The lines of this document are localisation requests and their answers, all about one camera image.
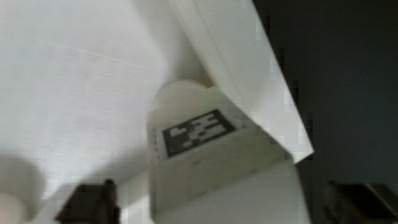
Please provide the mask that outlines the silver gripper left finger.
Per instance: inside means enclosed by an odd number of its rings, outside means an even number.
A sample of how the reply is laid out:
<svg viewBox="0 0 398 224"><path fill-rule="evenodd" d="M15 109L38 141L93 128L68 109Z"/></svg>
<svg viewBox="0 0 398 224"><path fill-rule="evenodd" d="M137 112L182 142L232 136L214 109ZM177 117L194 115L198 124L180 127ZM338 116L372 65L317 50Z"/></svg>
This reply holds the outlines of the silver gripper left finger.
<svg viewBox="0 0 398 224"><path fill-rule="evenodd" d="M56 216L61 224L121 224L118 185L113 179L102 184L81 184Z"/></svg>

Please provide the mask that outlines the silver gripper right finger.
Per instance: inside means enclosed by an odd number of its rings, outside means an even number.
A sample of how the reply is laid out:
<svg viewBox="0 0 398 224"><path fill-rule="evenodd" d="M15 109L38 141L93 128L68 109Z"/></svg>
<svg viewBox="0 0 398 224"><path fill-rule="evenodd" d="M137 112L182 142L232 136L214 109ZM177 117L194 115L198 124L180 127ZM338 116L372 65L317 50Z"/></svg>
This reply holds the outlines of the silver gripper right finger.
<svg viewBox="0 0 398 224"><path fill-rule="evenodd" d="M328 224L398 224L398 195L386 184L329 182Z"/></svg>

